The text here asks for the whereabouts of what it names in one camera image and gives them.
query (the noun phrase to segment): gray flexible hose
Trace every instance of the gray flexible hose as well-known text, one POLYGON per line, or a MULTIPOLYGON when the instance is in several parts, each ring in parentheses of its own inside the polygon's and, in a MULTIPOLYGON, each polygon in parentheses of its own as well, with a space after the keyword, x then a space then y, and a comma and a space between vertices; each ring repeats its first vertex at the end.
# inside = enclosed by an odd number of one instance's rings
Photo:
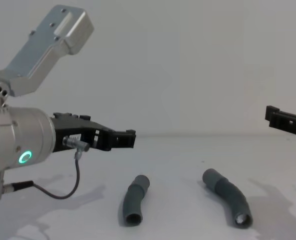
POLYGON ((229 205, 236 227, 247 229, 252 225, 253 219, 247 199, 235 185, 214 169, 206 170, 202 179, 208 189, 229 205))
POLYGON ((144 175, 135 178, 128 188, 123 201, 123 219, 127 226, 137 226, 142 222, 141 201, 150 186, 149 179, 144 175))

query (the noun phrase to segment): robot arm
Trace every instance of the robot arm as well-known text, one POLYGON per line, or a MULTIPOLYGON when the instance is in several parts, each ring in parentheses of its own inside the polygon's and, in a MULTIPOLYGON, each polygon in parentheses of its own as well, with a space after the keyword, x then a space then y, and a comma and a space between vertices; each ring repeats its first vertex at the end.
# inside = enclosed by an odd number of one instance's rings
POLYGON ((94 28, 86 11, 63 5, 55 6, 10 64, 0 70, 0 82, 9 91, 5 96, 22 96, 38 89, 59 58, 77 54, 94 28))
POLYGON ((80 51, 94 28, 85 10, 55 6, 29 35, 28 42, 10 64, 0 70, 0 199, 4 193, 34 186, 24 183, 3 184, 5 170, 28 166, 46 160, 53 152, 77 149, 75 153, 77 181, 78 160, 89 148, 110 151, 112 148, 133 148, 134 130, 114 131, 91 122, 90 116, 54 113, 47 116, 37 108, 10 107, 8 96, 22 96, 38 89, 55 63, 64 55, 80 51))

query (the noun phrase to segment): green led ring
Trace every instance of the green led ring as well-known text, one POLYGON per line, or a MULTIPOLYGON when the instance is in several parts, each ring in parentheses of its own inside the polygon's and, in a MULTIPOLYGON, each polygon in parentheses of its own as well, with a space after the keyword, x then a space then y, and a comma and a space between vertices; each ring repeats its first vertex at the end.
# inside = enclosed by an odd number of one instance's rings
POLYGON ((18 162, 20 164, 25 164, 29 159, 32 158, 32 152, 31 151, 25 151, 21 156, 19 157, 18 162))

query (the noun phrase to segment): black bracket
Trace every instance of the black bracket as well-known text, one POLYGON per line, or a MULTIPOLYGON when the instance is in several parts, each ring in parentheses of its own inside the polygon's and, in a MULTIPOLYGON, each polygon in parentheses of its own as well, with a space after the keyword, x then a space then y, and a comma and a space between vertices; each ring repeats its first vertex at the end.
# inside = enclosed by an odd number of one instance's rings
POLYGON ((296 134, 296 115, 284 111, 274 106, 267 106, 266 120, 270 122, 270 127, 288 133, 296 134))
POLYGON ((80 140, 90 144, 93 149, 110 151, 112 148, 133 148, 136 139, 135 130, 115 131, 90 121, 88 115, 54 113, 51 118, 56 132, 56 144, 53 152, 69 150, 62 144, 65 136, 80 135, 80 140))

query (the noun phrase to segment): white table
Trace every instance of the white table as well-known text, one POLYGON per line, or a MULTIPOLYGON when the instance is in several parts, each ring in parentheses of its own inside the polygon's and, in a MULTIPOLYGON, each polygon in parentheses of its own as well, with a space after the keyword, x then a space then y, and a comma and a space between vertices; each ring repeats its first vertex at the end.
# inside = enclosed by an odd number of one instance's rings
MULTIPOLYGON (((34 180, 57 194, 75 181, 72 151, 6 172, 5 182, 34 180)), ((0 240, 296 240, 296 136, 138 138, 134 149, 92 150, 80 162, 81 182, 70 199, 34 188, 0 201, 0 240), (247 196, 250 229, 231 226, 229 209, 206 188, 214 168, 247 196), (118 219, 128 186, 150 179, 143 222, 118 219)))

